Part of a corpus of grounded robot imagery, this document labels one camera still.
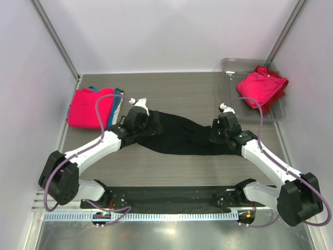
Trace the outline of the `black t shirt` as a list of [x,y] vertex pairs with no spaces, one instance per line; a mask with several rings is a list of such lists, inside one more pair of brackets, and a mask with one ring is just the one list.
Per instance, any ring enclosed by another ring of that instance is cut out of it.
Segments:
[[159,135],[138,135],[122,139],[121,148],[139,144],[152,151],[170,155],[237,155],[241,148],[231,150],[226,144],[210,142],[210,126],[202,126],[187,118],[160,113],[162,133]]

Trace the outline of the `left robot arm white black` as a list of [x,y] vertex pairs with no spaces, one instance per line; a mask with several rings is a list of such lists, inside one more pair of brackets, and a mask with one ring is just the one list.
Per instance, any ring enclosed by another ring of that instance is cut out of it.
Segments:
[[103,131],[103,134],[75,150],[52,152],[39,179],[45,197],[52,197],[56,205],[66,205],[74,199],[93,202],[104,208],[110,204],[111,190],[98,180],[85,181],[80,175],[105,156],[132,145],[138,137],[161,133],[158,111],[142,107],[130,109],[122,123]]

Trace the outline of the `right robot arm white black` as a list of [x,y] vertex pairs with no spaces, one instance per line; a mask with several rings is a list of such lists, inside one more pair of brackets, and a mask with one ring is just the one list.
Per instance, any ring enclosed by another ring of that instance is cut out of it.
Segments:
[[226,145],[256,165],[274,184],[267,186],[254,179],[236,184],[234,198],[240,206],[250,202],[265,205],[292,227],[324,210],[317,177],[293,169],[274,155],[254,133],[242,130],[233,112],[220,113],[213,120],[210,142]]

